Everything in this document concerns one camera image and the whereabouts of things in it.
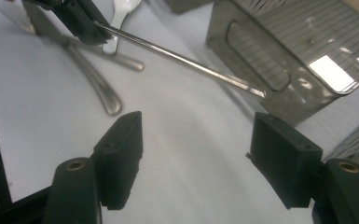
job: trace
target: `spoon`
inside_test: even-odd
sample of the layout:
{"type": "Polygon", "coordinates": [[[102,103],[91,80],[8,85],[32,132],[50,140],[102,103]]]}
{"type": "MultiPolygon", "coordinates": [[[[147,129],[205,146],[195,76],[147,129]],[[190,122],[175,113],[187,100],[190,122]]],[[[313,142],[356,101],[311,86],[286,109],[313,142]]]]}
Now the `spoon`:
{"type": "MultiPolygon", "coordinates": [[[[120,29],[121,24],[128,14],[138,7],[141,0],[112,0],[115,5],[115,15],[113,16],[110,25],[120,29]]],[[[118,37],[113,36],[112,39],[107,40],[107,44],[103,45],[103,52],[106,54],[114,54],[117,49],[118,37]]]]}

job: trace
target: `metal skewer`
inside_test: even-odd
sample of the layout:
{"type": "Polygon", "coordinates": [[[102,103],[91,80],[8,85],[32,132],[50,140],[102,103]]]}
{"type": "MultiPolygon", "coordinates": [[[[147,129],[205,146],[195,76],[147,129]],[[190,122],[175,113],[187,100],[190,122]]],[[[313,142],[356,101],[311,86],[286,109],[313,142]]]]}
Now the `metal skewer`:
{"type": "Polygon", "coordinates": [[[188,59],[187,57],[179,55],[173,51],[170,51],[168,49],[165,49],[163,47],[160,47],[158,45],[150,43],[150,42],[143,40],[142,38],[139,38],[135,35],[131,35],[124,31],[116,29],[115,27],[106,26],[97,21],[95,21],[94,24],[97,25],[98,27],[104,29],[105,31],[109,32],[110,34],[121,37],[136,46],[139,46],[143,49],[147,49],[153,53],[156,53],[156,54],[163,56],[167,59],[173,60],[177,63],[186,65],[190,68],[195,69],[196,71],[202,72],[205,75],[209,75],[209,77],[212,77],[214,79],[224,81],[225,83],[228,83],[231,86],[238,88],[242,91],[247,91],[249,93],[252,93],[253,96],[256,96],[259,99],[260,98],[263,99],[266,97],[266,93],[251,87],[247,82],[245,82],[237,77],[233,77],[233,76],[229,76],[229,75],[222,75],[222,74],[215,72],[214,70],[206,67],[205,65],[202,65],[202,64],[197,63],[191,59],[188,59]]]}

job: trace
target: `metal container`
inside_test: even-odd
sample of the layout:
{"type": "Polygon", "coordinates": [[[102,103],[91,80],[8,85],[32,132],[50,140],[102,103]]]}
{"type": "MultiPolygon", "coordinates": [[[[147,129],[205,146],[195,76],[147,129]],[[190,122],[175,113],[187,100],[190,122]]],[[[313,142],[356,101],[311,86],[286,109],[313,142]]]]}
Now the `metal container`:
{"type": "Polygon", "coordinates": [[[290,124],[359,87],[359,14],[340,0],[218,0],[207,44],[290,124]]]}

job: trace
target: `white table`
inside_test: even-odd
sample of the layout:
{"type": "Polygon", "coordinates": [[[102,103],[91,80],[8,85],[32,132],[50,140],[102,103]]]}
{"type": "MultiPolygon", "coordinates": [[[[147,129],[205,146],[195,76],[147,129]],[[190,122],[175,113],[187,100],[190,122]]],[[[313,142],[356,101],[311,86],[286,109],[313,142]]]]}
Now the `white table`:
{"type": "MultiPolygon", "coordinates": [[[[207,22],[211,6],[179,18],[158,13],[154,4],[143,2],[123,29],[198,59],[192,45],[205,36],[207,23],[200,22],[207,22]],[[188,23],[192,17],[203,19],[188,23]],[[171,25],[185,23],[190,32],[176,35],[171,25]],[[192,39],[194,30],[199,33],[192,39]]],[[[118,51],[143,61],[145,70],[83,53],[124,102],[122,114],[143,112],[145,152],[126,207],[103,211],[104,223],[312,223],[311,209],[287,211],[245,159],[253,121],[243,110],[253,115],[250,106],[240,110],[215,82],[148,51],[123,41],[118,51]]],[[[348,109],[343,106],[325,111],[348,109]]],[[[359,120],[343,118],[351,125],[335,134],[324,131],[332,128],[325,127],[328,115],[319,113],[298,129],[331,150],[359,120]]],[[[105,115],[60,47],[0,14],[0,149],[13,201],[49,186],[61,162],[88,157],[116,119],[105,115]]]]}

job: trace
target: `brass screw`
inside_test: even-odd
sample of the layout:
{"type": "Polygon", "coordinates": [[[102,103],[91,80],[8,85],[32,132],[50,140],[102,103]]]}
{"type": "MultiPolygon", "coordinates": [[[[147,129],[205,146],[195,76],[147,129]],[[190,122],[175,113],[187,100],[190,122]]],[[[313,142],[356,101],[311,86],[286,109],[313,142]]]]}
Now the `brass screw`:
{"type": "Polygon", "coordinates": [[[350,164],[348,162],[342,161],[338,164],[339,168],[341,168],[341,170],[346,171],[348,173],[353,173],[353,174],[357,174],[359,173],[359,167],[350,164]]]}
{"type": "Polygon", "coordinates": [[[83,168],[86,165],[85,162],[83,161],[73,161],[71,163],[69,163],[66,166],[66,170],[67,171],[76,171],[76,170],[80,170],[81,168],[83,168]]]}

